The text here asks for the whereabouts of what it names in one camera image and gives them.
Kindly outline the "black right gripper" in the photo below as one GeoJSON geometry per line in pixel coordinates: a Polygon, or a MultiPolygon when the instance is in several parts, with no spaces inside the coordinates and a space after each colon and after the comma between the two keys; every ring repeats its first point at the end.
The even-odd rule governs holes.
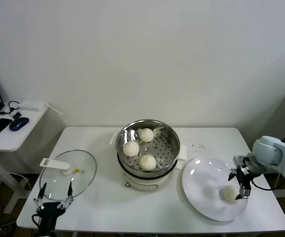
{"type": "Polygon", "coordinates": [[[238,165],[236,168],[230,169],[228,180],[232,180],[237,177],[239,182],[239,194],[235,197],[235,200],[248,199],[251,192],[251,182],[254,179],[254,175],[249,171],[247,166],[238,165]]]}

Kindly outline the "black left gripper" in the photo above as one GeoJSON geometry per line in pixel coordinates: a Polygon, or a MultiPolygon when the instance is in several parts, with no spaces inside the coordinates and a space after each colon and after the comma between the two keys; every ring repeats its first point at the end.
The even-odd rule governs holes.
{"type": "Polygon", "coordinates": [[[58,217],[66,212],[66,209],[72,204],[73,190],[72,181],[70,181],[67,197],[61,202],[47,202],[42,203],[42,199],[45,193],[46,183],[40,189],[37,198],[34,198],[36,205],[37,215],[40,218],[38,229],[42,231],[53,231],[55,230],[58,217]]]}

